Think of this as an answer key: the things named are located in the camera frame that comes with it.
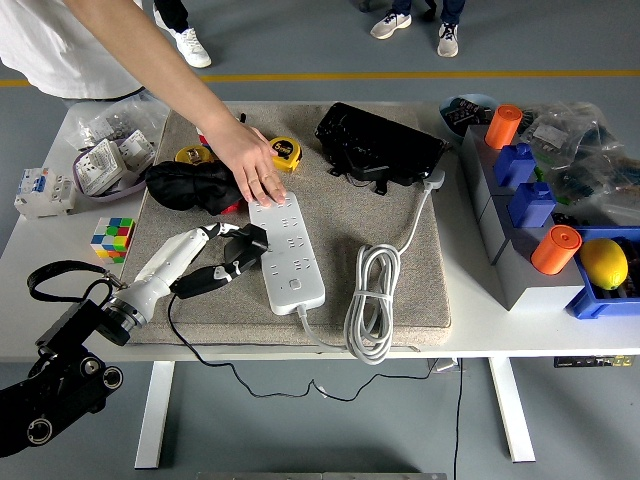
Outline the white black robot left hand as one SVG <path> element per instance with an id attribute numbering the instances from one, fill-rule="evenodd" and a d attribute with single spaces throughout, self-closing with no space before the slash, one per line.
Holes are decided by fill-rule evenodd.
<path id="1" fill-rule="evenodd" d="M 186 269 L 206 243 L 229 237 L 224 262 Z M 169 238 L 142 268 L 134 282 L 118 291 L 108 306 L 142 324 L 153 317 L 159 299 L 174 293 L 185 299 L 221 288 L 250 268 L 268 249 L 267 232 L 251 223 L 240 228 L 229 223 L 202 226 Z"/>

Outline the person's right hand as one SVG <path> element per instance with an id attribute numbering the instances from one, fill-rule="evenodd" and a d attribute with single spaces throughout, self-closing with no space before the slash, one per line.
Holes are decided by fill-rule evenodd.
<path id="1" fill-rule="evenodd" d="M 217 130 L 206 131 L 205 138 L 248 203 L 284 202 L 286 189 L 273 163 L 276 153 L 257 129 L 232 118 Z"/>

